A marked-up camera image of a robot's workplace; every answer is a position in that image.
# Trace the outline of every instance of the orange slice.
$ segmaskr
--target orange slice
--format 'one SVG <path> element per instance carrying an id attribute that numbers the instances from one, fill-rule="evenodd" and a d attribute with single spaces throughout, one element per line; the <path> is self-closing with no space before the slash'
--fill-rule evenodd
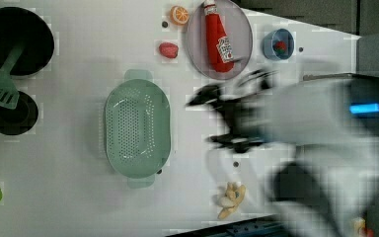
<path id="1" fill-rule="evenodd" d="M 174 24 L 183 26 L 189 20 L 189 11 L 183 7 L 174 6 L 171 8 L 171 20 Z"/>

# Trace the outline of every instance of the ketchup bottle cap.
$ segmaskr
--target ketchup bottle cap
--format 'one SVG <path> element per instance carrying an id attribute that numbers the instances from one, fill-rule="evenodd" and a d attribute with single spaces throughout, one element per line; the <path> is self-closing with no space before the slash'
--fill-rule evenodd
<path id="1" fill-rule="evenodd" d="M 215 5 L 215 1 L 214 0 L 205 0 L 204 1 L 204 7 L 206 7 L 208 5 Z"/>

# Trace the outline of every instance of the ketchup bottle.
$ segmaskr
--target ketchup bottle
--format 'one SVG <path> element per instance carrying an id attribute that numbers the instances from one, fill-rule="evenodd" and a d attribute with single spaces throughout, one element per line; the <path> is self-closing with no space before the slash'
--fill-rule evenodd
<path id="1" fill-rule="evenodd" d="M 228 72 L 234 66 L 232 46 L 221 24 L 214 0 L 205 0 L 204 14 L 208 57 L 217 72 Z"/>

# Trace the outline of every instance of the white countertop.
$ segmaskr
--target white countertop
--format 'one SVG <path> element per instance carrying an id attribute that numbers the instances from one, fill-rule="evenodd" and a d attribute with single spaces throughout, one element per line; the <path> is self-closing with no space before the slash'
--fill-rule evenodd
<path id="1" fill-rule="evenodd" d="M 36 126 L 21 136 L 0 134 L 0 236 L 165 236 L 270 214 L 259 190 L 266 171 L 289 160 L 288 146 L 256 148 L 245 155 L 214 150 L 205 138 L 223 124 L 207 107 L 186 109 L 194 91 L 212 80 L 197 72 L 184 48 L 185 29 L 161 27 L 173 5 L 193 12 L 202 1 L 21 0 L 0 7 L 36 11 L 56 40 L 51 63 L 34 78 L 17 81 L 39 107 Z M 254 48 L 245 71 L 268 66 L 277 85 L 304 74 L 355 71 L 358 37 L 244 10 Z M 283 62 L 262 54 L 262 38 L 281 27 L 303 52 Z M 176 42 L 177 59 L 157 52 Z M 148 189 L 132 190 L 111 167 L 104 148 L 104 105 L 127 69 L 150 70 L 169 96 L 173 150 Z M 234 168 L 233 161 L 240 167 Z M 228 181 L 247 186 L 246 200 L 226 221 L 215 205 Z"/>

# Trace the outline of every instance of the blue bowl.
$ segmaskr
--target blue bowl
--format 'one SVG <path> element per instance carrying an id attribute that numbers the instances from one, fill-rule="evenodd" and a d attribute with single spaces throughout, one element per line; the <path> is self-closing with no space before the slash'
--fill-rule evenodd
<path id="1" fill-rule="evenodd" d="M 283 41 L 285 45 L 287 45 L 287 51 L 285 53 L 277 53 L 273 50 L 273 46 L 279 41 Z M 263 50 L 265 57 L 268 59 L 275 61 L 286 60 L 290 58 L 294 51 L 293 35 L 286 29 L 271 32 L 264 38 Z"/>

